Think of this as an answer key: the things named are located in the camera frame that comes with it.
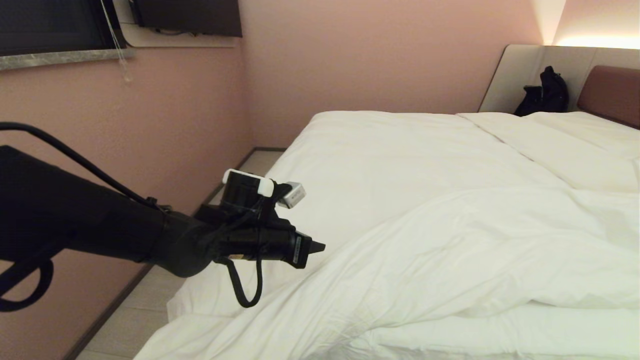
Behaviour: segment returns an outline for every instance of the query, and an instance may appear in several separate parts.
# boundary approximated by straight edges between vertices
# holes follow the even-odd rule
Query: marble window sill
[[[122,52],[125,58],[131,58],[135,54],[134,49],[123,49]],[[118,51],[115,49],[0,56],[0,70],[117,58]]]

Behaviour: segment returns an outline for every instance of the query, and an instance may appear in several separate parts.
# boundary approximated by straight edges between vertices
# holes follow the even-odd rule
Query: tile floor
[[[282,155],[256,151],[240,170],[264,176]],[[222,191],[211,204],[219,204]],[[166,303],[184,279],[155,266],[102,326],[77,360],[131,360],[153,335],[167,323]]]

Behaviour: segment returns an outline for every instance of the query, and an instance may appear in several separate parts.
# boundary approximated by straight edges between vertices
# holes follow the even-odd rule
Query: television
[[[130,0],[144,28],[242,37],[238,0]]]

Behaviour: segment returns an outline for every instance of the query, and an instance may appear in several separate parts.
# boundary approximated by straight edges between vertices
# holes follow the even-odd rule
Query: black bag
[[[526,116],[538,111],[564,113],[569,105],[569,91],[560,74],[548,66],[540,74],[542,86],[525,86],[526,95],[514,115]]]

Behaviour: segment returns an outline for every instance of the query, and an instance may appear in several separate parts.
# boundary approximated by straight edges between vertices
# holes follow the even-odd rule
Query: window
[[[103,0],[124,45],[112,0]],[[0,0],[0,56],[114,49],[100,0]]]

